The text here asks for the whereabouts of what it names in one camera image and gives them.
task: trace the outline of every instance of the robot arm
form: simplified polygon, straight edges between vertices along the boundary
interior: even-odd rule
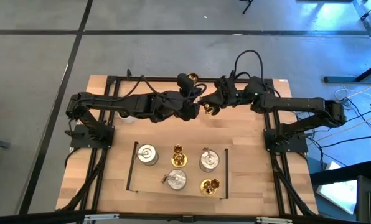
[[[153,123],[164,121],[171,116],[189,121],[198,116],[199,105],[194,101],[205,91],[194,85],[196,78],[196,76],[179,74],[177,76],[179,91],[158,93],[153,90],[152,93],[125,97],[78,93],[72,95],[66,115],[71,120],[80,120],[88,129],[88,137],[100,142],[106,142],[107,139],[112,141],[113,130],[104,122],[97,121],[89,109],[117,111],[122,117],[150,119]],[[67,134],[76,138],[76,133],[72,133],[71,130],[67,131]],[[77,138],[85,138],[85,135],[78,134]]]
[[[314,116],[291,124],[280,124],[276,128],[276,142],[286,141],[294,134],[302,133],[320,126],[335,128],[346,122],[344,109],[333,100],[322,98],[279,98],[266,90],[259,77],[251,77],[243,90],[237,90],[234,78],[219,78],[215,82],[216,91],[203,96],[199,104],[207,114],[216,115],[227,106],[250,105],[256,113],[273,111],[312,112]]]

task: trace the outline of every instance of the white cable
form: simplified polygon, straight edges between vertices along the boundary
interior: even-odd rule
[[[362,121],[362,122],[356,124],[355,126],[352,126],[352,127],[346,128],[346,129],[344,129],[344,130],[342,130],[342,131],[338,131],[338,132],[336,132],[336,133],[333,133],[333,134],[327,135],[327,136],[325,136],[325,137],[322,137],[322,138],[320,138],[320,139],[318,139],[318,140],[316,140],[316,141],[320,141],[320,140],[323,140],[323,139],[325,139],[325,138],[328,138],[328,137],[334,136],[334,135],[336,135],[336,134],[342,133],[342,132],[344,132],[344,131],[348,131],[348,130],[353,129],[353,128],[357,127],[357,126],[360,126],[361,124],[367,123],[367,122],[370,121],[370,120],[371,120],[371,118],[370,118],[370,119],[367,119],[366,121]]]
[[[367,87],[367,88],[365,88],[365,89],[363,89],[363,90],[361,90],[361,91],[358,91],[357,93],[351,94],[350,96],[348,96],[348,98],[353,97],[353,96],[355,96],[355,95],[358,95],[358,94],[360,94],[360,93],[362,93],[362,92],[364,92],[364,91],[367,91],[367,90],[369,90],[369,89],[371,89],[371,86],[369,86],[369,87]]]
[[[351,90],[351,89],[348,89],[348,88],[344,88],[344,89],[336,90],[336,91],[335,91],[335,98],[336,98],[337,100],[343,100],[343,98],[340,98],[340,97],[337,96],[337,93],[340,92],[340,91],[347,91],[347,92],[348,92],[346,98],[350,98],[349,91],[353,91],[353,92],[355,92],[355,93],[358,93],[357,90]],[[371,96],[371,94],[369,94],[369,93],[361,93],[361,94],[364,94],[364,95],[367,95],[367,96]]]

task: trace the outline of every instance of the brass cup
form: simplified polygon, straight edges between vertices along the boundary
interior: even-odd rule
[[[180,145],[173,147],[174,155],[172,156],[172,165],[174,167],[184,167],[187,164],[187,156],[183,153],[183,148]]]
[[[202,195],[211,197],[216,193],[219,186],[220,182],[217,179],[206,179],[200,184],[200,191]]]
[[[197,74],[192,72],[192,73],[188,74],[187,76],[192,80],[192,82],[194,82],[194,85],[197,84],[197,82],[198,82],[198,75]]]
[[[209,104],[207,103],[204,105],[204,108],[205,108],[205,114],[210,115],[214,112],[214,109],[211,106],[209,106]]]

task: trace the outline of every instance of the gray floor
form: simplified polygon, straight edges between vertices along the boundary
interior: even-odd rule
[[[86,2],[0,1],[0,29],[77,30]],[[361,4],[366,10],[371,8],[371,0]],[[243,16],[244,7],[245,2],[228,0],[95,0],[86,29],[365,30],[351,3],[255,0]],[[371,24],[371,15],[367,20]],[[0,215],[15,212],[73,41],[74,36],[0,36],[0,139],[12,143],[9,150],[0,149]],[[323,84],[323,76],[354,76],[371,67],[371,40],[366,36],[83,36],[30,212],[55,207],[70,142],[63,133],[68,128],[63,111],[69,96],[85,89],[89,75],[124,75],[130,68],[146,76],[196,72],[219,77],[229,74],[235,57],[246,49],[261,53],[266,78],[288,79],[293,96],[298,97],[334,99],[342,86]],[[257,59],[251,55],[240,60],[238,69],[259,75]],[[361,90],[366,86],[346,87]],[[369,96],[359,95],[353,101],[362,113],[370,110]],[[347,111],[347,116],[356,114]],[[363,124],[321,144],[370,134]],[[318,133],[316,139],[325,135]],[[370,140],[345,143],[325,153],[347,165],[367,161]],[[313,146],[309,157],[319,159]]]

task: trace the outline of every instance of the wooden table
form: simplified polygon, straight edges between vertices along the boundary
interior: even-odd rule
[[[107,76],[92,75],[87,92],[103,94]],[[273,80],[275,88],[283,97],[290,97],[287,80]],[[135,82],[122,81],[120,95],[132,89]],[[176,90],[175,82],[151,82],[157,91]],[[215,91],[213,83],[207,83],[205,94]],[[237,88],[245,84],[237,83]],[[134,93],[149,93],[145,83],[140,83]],[[97,117],[99,111],[92,110]],[[295,121],[294,114],[279,112],[283,123]],[[209,116],[201,108],[195,120],[184,122],[171,117],[161,123],[151,123],[148,119],[136,120],[125,124],[115,117],[115,138],[108,151],[103,183],[101,186],[99,212],[162,213],[193,215],[278,215],[273,171],[270,156],[265,149],[263,129],[265,121],[262,114],[250,111],[249,106],[226,108],[216,116]],[[173,145],[184,148],[203,147],[229,151],[229,199],[158,194],[151,192],[132,192],[126,190],[129,165],[134,142],[152,144],[160,150],[172,150]],[[91,149],[81,149],[68,161],[57,208],[69,203],[85,180]],[[306,160],[296,153],[287,153],[293,187],[308,207],[317,213],[316,201],[310,181]],[[282,186],[284,206],[289,213],[289,203],[285,188]],[[94,185],[89,192],[87,208],[91,207]]]

